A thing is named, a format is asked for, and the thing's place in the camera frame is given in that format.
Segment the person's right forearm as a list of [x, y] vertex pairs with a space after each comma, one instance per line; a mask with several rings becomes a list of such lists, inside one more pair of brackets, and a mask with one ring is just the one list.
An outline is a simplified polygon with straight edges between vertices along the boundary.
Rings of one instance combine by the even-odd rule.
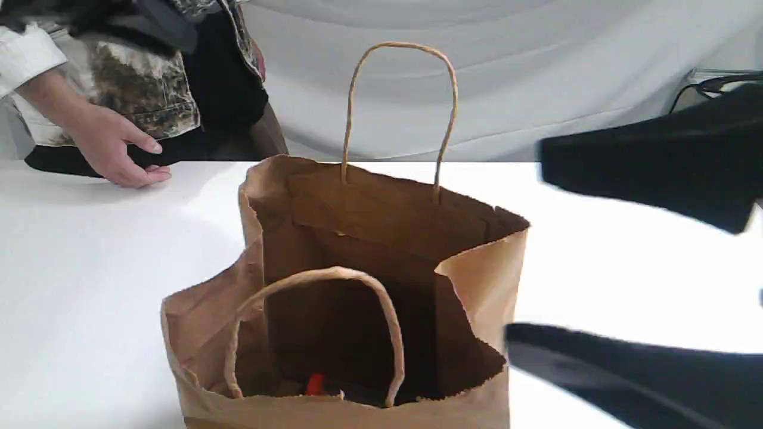
[[98, 117], [98, 106], [76, 92], [56, 70], [25, 82], [17, 93], [50, 122], [67, 131], [83, 128]]

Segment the person's left hand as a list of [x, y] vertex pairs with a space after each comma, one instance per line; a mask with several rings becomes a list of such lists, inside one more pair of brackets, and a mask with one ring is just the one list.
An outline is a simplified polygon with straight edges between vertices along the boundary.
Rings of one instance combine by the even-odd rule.
[[258, 45], [256, 44], [256, 41], [253, 40], [253, 38], [250, 38], [250, 47], [253, 54], [253, 57], [255, 58], [257, 73], [259, 73], [260, 79], [262, 82], [265, 82], [266, 79], [266, 70], [265, 70], [265, 60], [262, 54], [261, 49], [259, 49]]

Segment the person's right hand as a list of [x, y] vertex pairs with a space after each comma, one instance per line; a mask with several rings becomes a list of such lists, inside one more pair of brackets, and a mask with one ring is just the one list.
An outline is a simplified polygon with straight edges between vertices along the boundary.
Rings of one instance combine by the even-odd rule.
[[60, 119], [60, 127], [74, 139], [91, 168], [111, 183], [142, 188], [170, 179], [168, 167], [142, 168], [128, 154], [136, 146], [150, 154], [163, 147], [151, 136], [116, 112], [85, 101], [73, 105]]

